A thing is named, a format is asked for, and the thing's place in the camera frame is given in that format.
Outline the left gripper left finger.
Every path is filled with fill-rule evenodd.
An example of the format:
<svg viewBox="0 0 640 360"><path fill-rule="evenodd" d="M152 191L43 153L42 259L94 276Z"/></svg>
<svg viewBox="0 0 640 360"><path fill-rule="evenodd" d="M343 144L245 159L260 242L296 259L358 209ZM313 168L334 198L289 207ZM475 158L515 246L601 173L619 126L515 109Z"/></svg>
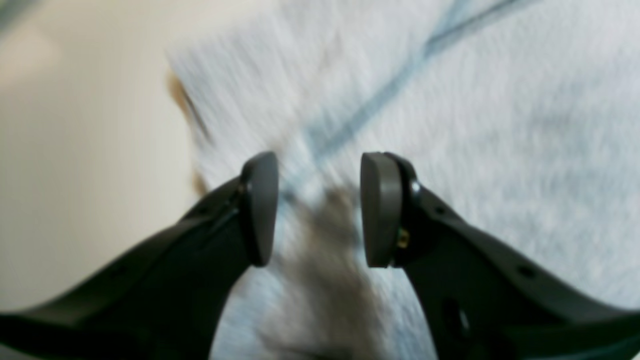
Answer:
<svg viewBox="0 0 640 360"><path fill-rule="evenodd" d="M278 195L277 156L254 155L77 287L2 313L2 346L53 360L206 360L234 285L270 260Z"/></svg>

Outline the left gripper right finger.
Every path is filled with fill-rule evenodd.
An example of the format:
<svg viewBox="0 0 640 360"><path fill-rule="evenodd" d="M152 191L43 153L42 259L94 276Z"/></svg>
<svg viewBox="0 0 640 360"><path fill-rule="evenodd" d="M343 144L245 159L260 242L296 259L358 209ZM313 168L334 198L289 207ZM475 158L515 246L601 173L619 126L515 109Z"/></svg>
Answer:
<svg viewBox="0 0 640 360"><path fill-rule="evenodd" d="M601 303L467 223L409 160L367 152L359 166L366 262L399 268L440 360L631 360L640 317Z"/></svg>

